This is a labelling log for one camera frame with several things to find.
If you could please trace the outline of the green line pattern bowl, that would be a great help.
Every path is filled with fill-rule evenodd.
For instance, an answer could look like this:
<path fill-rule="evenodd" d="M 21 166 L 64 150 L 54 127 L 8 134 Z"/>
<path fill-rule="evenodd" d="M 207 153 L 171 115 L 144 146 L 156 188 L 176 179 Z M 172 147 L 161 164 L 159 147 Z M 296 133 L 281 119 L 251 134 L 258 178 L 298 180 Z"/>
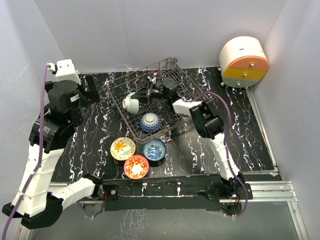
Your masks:
<path fill-rule="evenodd" d="M 134 94 L 135 92 L 131 92 L 122 100 L 122 107 L 127 112 L 135 115 L 139 111 L 139 100 L 132 98 Z"/>

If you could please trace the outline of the red diamond pattern bowl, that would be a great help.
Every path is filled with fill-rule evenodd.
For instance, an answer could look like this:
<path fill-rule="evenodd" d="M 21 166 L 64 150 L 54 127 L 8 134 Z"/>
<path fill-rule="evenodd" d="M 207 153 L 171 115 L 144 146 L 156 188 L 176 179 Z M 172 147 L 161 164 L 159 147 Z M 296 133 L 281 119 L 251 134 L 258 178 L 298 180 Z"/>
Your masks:
<path fill-rule="evenodd" d="M 144 133 L 154 134 L 161 129 L 162 121 L 155 113 L 146 113 L 140 120 L 140 128 Z"/>

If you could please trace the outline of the orange leaf pattern bowl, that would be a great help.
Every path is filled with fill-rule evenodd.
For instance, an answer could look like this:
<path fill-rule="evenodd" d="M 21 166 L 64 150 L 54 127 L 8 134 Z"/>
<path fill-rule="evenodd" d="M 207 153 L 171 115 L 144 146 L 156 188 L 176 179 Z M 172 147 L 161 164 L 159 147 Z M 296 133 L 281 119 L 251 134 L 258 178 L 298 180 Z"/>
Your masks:
<path fill-rule="evenodd" d="M 132 180 L 144 178 L 149 172 L 149 162 L 142 155 L 133 155 L 124 163 L 124 173 Z"/>

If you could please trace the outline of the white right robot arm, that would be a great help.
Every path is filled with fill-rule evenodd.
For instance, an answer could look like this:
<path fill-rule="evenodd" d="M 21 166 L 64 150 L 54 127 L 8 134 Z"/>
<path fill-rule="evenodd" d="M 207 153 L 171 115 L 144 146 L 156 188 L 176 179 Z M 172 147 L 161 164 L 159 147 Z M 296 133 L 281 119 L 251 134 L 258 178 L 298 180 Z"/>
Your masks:
<path fill-rule="evenodd" d="M 228 131 L 224 132 L 224 122 L 214 112 L 214 107 L 209 102 L 198 101 L 204 95 L 216 96 L 227 111 Z M 131 114 L 137 114 L 141 103 L 150 105 L 152 99 L 165 100 L 170 111 L 192 118 L 197 133 L 207 140 L 211 151 L 218 163 L 220 177 L 223 184 L 223 194 L 233 199 L 239 198 L 244 191 L 245 199 L 248 200 L 248 189 L 239 168 L 232 159 L 227 146 L 227 136 L 232 127 L 231 113 L 227 103 L 216 93 L 205 91 L 194 99 L 179 96 L 178 86 L 172 78 L 166 78 L 162 86 L 157 86 L 154 80 L 147 81 L 137 92 L 129 93 L 122 101 L 122 107 Z"/>

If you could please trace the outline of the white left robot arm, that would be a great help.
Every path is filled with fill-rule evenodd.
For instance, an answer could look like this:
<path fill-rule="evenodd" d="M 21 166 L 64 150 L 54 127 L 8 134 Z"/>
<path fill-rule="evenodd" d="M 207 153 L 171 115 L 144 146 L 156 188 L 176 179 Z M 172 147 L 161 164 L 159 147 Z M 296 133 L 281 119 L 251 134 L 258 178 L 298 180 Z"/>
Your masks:
<path fill-rule="evenodd" d="M 49 102 L 40 102 L 20 187 L 12 202 L 2 207 L 3 214 L 20 218 L 29 230 L 52 226 L 67 207 L 83 198 L 97 200 L 104 189 L 99 178 L 86 174 L 65 187 L 49 190 L 58 160 L 83 122 L 82 110 L 100 101 L 93 77 L 85 75 L 79 83 L 71 79 L 48 81 L 42 93 L 47 93 Z"/>

